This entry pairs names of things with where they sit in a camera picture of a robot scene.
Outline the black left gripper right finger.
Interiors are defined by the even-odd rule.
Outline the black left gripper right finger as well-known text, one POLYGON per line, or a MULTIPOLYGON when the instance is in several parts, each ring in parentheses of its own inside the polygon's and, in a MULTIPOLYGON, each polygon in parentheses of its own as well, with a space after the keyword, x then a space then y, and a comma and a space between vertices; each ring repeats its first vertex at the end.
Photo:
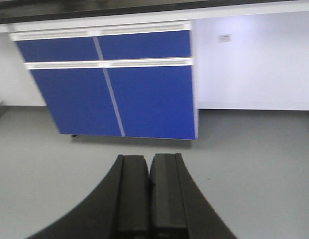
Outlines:
POLYGON ((180 153, 156 154, 150 182, 152 238, 236 238, 194 182, 180 153))

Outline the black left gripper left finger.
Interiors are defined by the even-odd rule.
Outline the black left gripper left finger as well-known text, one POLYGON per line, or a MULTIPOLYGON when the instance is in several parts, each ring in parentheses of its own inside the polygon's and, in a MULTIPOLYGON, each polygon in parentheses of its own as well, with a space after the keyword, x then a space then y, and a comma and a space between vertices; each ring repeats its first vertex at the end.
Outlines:
POLYGON ((142 155, 119 155, 97 187, 32 239, 148 239, 149 173, 142 155))

